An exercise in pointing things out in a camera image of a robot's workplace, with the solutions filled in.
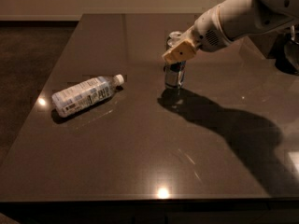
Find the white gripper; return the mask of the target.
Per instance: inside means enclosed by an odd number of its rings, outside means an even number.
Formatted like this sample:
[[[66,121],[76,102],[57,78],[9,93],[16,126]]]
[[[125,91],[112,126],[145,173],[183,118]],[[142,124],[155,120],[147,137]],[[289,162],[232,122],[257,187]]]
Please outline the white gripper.
[[[221,28],[220,7],[215,6],[203,13],[186,32],[188,39],[169,39],[163,59],[167,64],[181,63],[192,59],[197,50],[214,52],[232,44]]]

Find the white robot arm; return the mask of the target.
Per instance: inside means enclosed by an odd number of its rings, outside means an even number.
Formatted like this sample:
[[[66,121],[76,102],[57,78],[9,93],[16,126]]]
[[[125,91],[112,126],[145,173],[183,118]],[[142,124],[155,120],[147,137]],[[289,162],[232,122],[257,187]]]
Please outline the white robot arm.
[[[247,35],[259,35],[295,25],[299,0],[225,0],[206,11],[168,49],[168,64],[188,61],[199,50],[214,52]]]

